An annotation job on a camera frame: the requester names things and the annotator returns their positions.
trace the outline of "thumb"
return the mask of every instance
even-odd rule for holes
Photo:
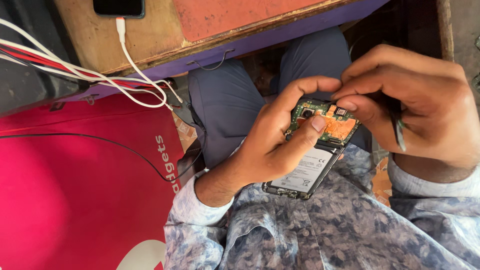
[[[339,99],[336,105],[353,113],[383,148],[397,149],[392,121],[377,102],[364,95],[351,95]]]
[[[292,138],[282,144],[276,156],[281,160],[288,158],[289,167],[292,170],[298,165],[305,153],[315,146],[318,138],[324,132],[325,119],[322,116],[310,117],[302,126],[295,131]]]

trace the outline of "fingernail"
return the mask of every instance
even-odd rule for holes
[[[356,111],[358,109],[357,105],[351,103],[350,101],[343,101],[339,106],[349,111]]]
[[[316,116],[313,118],[312,126],[317,132],[320,132],[325,126],[325,120],[321,116]]]

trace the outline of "smartphone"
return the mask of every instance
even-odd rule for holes
[[[323,116],[326,121],[324,132],[319,136],[316,145],[303,156],[292,172],[263,183],[263,191],[308,200],[360,126],[360,122],[346,109],[330,101],[304,98],[300,99],[292,110],[285,139],[290,140],[295,131],[315,115]]]
[[[144,0],[93,0],[99,16],[141,19],[145,16]]]

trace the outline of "blue patterned shirt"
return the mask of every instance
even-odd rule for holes
[[[165,269],[479,269],[480,169],[437,184],[390,158],[391,209],[372,196],[371,155],[350,144],[307,201],[244,187],[225,206],[175,196]]]

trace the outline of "black cable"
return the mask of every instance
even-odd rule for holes
[[[20,63],[22,63],[22,64],[24,64],[24,65],[27,65],[27,66],[29,66],[29,67],[32,67],[32,68],[34,68],[34,69],[36,69],[36,70],[38,70],[38,71],[40,71],[40,72],[42,72],[42,73],[45,73],[45,74],[47,74],[47,75],[49,75],[49,76],[55,77],[55,78],[57,78],[57,79],[60,79],[60,80],[63,80],[63,81],[66,81],[66,82],[69,82],[69,83],[72,83],[72,84],[76,84],[76,85],[80,85],[80,86],[90,86],[90,85],[94,85],[94,84],[98,83],[98,82],[89,82],[89,81],[87,81],[87,80],[81,80],[81,81],[85,81],[85,82],[87,82],[87,83],[81,83],[81,82],[73,81],[73,80],[67,79],[67,78],[65,78],[65,77],[62,77],[62,76],[60,76],[60,75],[57,75],[57,74],[54,74],[54,73],[45,71],[45,70],[43,70],[43,69],[41,69],[41,68],[39,68],[39,67],[37,67],[37,66],[32,65],[31,63],[25,62],[25,61],[23,61],[22,59],[20,59],[20,58],[18,58],[18,57],[15,57],[15,56],[13,56],[13,55],[9,54],[8,52],[3,51],[3,50],[1,50],[1,49],[0,49],[0,53],[3,54],[3,55],[6,55],[6,56],[8,56],[8,57],[10,57],[10,58],[12,58],[12,59],[15,59],[16,61],[18,61],[18,62],[20,62]]]
[[[206,136],[206,133],[204,134],[204,143],[202,145],[202,148],[200,150],[200,153],[198,153],[197,157],[193,160],[193,162],[190,164],[190,166],[188,166],[181,174],[179,174],[177,177],[175,177],[174,179],[172,180],[168,180],[166,179],[165,177],[163,177],[163,175],[156,169],[156,167],[148,160],[146,159],[144,156],[142,156],[140,153],[136,152],[135,150],[123,145],[123,144],[120,144],[120,143],[117,143],[117,142],[114,142],[112,140],[109,140],[109,139],[105,139],[105,138],[102,138],[102,137],[97,137],[97,136],[93,136],[93,135],[86,135],[86,134],[80,134],[80,133],[45,133],[45,134],[24,134],[24,135],[6,135],[6,136],[0,136],[0,139],[8,139],[8,138],[21,138],[21,137],[42,137],[42,136],[82,136],[82,137],[88,137],[88,138],[93,138],[93,139],[98,139],[98,140],[102,140],[102,141],[106,141],[106,142],[109,142],[109,143],[113,143],[113,144],[116,144],[118,146],[121,146],[125,149],[128,149],[130,151],[132,151],[133,153],[135,153],[137,156],[141,157],[143,160],[145,160],[146,162],[148,162],[148,164],[150,164],[150,166],[152,166],[152,168],[154,168],[154,170],[158,173],[158,175],[160,175],[160,177],[167,181],[167,182],[173,182],[175,180],[177,180],[180,176],[182,176],[183,174],[185,174],[187,172],[188,169],[190,169],[190,167],[195,163],[195,161],[197,161],[197,159],[200,157],[201,153],[203,152],[204,150],[204,147],[205,147],[205,143],[207,141],[207,136]]]

